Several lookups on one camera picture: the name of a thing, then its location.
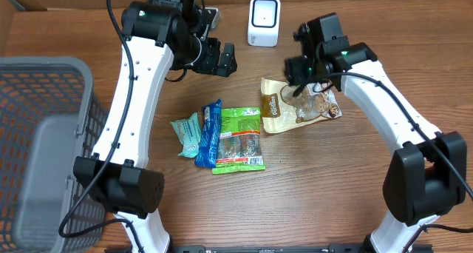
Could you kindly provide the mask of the beige cookie snack bag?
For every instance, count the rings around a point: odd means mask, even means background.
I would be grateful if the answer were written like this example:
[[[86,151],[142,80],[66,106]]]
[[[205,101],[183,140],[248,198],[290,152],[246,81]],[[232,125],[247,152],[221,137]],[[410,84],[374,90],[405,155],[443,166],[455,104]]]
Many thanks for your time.
[[[282,81],[261,80],[261,116],[267,133],[285,132],[342,116],[329,83],[308,84],[296,97],[295,90],[295,86]]]

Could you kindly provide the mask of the teal snack packet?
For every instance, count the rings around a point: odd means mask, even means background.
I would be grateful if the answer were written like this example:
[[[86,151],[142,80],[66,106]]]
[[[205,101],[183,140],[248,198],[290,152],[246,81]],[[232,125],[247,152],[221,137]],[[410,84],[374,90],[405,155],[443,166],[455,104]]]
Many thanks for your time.
[[[172,121],[171,126],[183,145],[183,150],[178,155],[195,158],[199,153],[202,134],[198,114],[195,112],[189,118]]]

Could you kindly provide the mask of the blue oreo cookie packet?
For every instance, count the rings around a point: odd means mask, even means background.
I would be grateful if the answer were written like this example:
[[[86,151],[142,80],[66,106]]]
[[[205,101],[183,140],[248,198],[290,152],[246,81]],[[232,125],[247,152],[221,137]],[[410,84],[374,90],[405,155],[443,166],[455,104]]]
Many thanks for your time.
[[[222,126],[222,101],[218,99],[203,107],[203,116],[203,131],[194,164],[199,167],[215,168]]]

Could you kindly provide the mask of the green snack packet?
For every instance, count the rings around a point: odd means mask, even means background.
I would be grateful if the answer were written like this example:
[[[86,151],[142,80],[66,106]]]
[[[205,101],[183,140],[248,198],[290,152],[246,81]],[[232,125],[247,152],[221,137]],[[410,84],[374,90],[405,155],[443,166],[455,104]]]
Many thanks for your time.
[[[222,109],[222,127],[214,175],[266,169],[260,144],[260,108]]]

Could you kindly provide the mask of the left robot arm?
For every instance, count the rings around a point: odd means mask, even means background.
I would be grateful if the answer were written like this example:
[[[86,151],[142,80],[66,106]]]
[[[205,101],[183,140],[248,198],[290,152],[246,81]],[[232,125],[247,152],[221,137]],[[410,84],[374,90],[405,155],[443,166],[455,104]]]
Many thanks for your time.
[[[209,32],[219,11],[204,0],[134,1],[112,24],[122,44],[120,75],[103,131],[73,174],[91,198],[123,225],[133,252],[171,252],[158,205],[164,177],[148,169],[157,101],[170,71],[227,77],[234,46]]]

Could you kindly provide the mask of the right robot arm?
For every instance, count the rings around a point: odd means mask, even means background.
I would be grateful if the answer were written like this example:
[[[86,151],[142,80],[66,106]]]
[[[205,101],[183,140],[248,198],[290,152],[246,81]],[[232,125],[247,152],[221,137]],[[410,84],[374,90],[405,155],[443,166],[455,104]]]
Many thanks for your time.
[[[390,81],[378,56],[351,44],[336,13],[303,23],[293,38],[302,54],[285,59],[296,93],[328,83],[352,100],[384,139],[391,161],[383,184],[387,213],[359,252],[427,252],[415,241],[428,229],[463,232],[436,221],[472,196],[466,182],[467,145],[458,132],[429,123]]]

